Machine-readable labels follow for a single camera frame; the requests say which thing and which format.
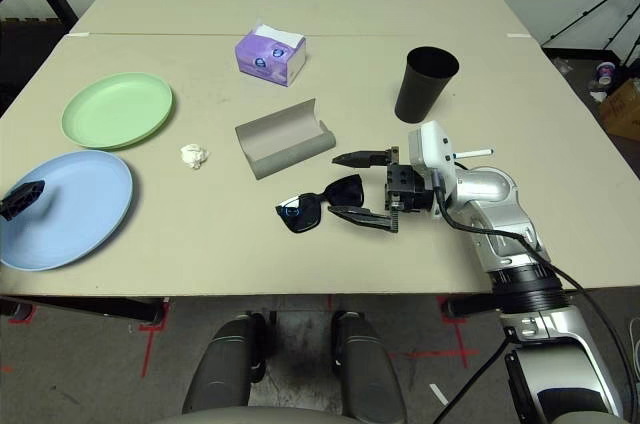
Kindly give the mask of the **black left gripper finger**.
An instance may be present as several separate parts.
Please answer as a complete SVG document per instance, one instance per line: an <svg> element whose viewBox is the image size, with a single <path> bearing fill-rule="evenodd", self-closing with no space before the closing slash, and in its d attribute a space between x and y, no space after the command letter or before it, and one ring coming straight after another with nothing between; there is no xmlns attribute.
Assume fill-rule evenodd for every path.
<svg viewBox="0 0 640 424"><path fill-rule="evenodd" d="M18 185L1 200L1 217L5 220L15 218L38 200L44 188L44 180L36 180Z"/></svg>

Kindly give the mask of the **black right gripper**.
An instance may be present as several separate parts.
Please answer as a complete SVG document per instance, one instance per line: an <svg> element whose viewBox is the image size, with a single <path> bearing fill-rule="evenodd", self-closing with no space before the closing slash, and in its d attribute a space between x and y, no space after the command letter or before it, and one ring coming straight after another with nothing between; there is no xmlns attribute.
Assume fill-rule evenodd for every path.
<svg viewBox="0 0 640 424"><path fill-rule="evenodd" d="M386 167L385 209L391 210L392 203L399 204L401 212L430 211L434 203L432 184L416 172L412 166L397 164L399 149L394 146L383 151L354 151L341 154L332 163L350 168ZM397 233L399 214L392 210L389 214L376 214L370 209L356 206L329 206L328 211L335 216L361 227Z"/></svg>

